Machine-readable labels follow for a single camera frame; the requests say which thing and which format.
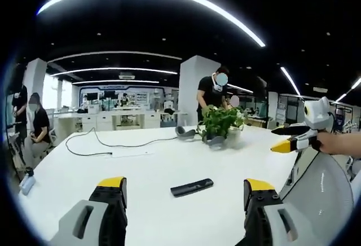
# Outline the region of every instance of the green plant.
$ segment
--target green plant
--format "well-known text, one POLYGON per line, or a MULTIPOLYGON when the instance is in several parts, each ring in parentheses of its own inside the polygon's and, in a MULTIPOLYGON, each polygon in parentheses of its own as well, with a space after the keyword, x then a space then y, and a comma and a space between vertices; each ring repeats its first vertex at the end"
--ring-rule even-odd
POLYGON ((216 108, 213 105, 202 110, 204 130, 197 127, 197 132, 204 138, 222 136, 227 138, 228 129, 231 126, 239 128, 245 120, 242 108, 216 108))

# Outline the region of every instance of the window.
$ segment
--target window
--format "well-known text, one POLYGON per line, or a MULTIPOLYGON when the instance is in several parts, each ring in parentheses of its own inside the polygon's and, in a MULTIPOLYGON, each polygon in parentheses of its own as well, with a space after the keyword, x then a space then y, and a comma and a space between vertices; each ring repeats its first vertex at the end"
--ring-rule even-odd
POLYGON ((58 102, 58 79, 45 74, 42 105, 44 109, 56 109, 58 102))
POLYGON ((61 93, 61 107, 63 106, 67 106, 67 107, 71 107, 72 106, 72 83, 68 82, 68 81, 63 81, 63 91, 61 93))

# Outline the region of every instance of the black ceiling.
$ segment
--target black ceiling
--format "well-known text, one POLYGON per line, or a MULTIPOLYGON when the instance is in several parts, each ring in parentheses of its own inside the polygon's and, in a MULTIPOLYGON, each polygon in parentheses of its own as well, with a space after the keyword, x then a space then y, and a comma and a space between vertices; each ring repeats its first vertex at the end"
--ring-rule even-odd
MULTIPOLYGON (((325 94, 312 88, 324 87, 333 100, 361 76, 358 0, 209 1, 242 21, 266 47, 259 47, 233 23, 190 0, 64 0, 40 13, 35 26, 28 29, 19 62, 37 57, 50 61, 84 52, 141 51, 182 60, 98 54, 55 63, 66 70, 138 67, 179 72, 181 62, 200 55, 228 66, 234 85, 252 90, 250 78, 245 77, 252 72, 262 77, 270 90, 294 94, 280 70, 285 66, 301 94, 320 97, 325 94)), ((49 73, 57 72, 49 67, 49 73)), ((75 75, 104 80, 117 79, 118 72, 75 75)), ((178 86, 175 75, 135 75, 136 79, 178 86)), ((343 102, 360 105, 360 91, 361 87, 355 89, 343 102)))

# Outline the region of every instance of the remote control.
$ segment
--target remote control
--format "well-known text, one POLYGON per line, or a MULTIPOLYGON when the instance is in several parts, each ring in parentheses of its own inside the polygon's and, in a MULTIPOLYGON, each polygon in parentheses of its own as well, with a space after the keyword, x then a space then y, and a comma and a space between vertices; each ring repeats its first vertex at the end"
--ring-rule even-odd
POLYGON ((174 197, 180 197, 187 194, 192 194, 213 186, 213 181, 209 178, 186 185, 171 188, 170 191, 174 197))

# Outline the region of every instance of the face mask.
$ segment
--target face mask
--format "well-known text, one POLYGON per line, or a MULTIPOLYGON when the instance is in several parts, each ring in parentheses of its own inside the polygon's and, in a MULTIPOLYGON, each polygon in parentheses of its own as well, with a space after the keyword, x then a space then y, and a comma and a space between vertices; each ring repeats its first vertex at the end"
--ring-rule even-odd
POLYGON ((32 112, 36 111, 37 108, 38 108, 38 105, 36 105, 36 104, 29 104, 29 110, 31 110, 32 112))

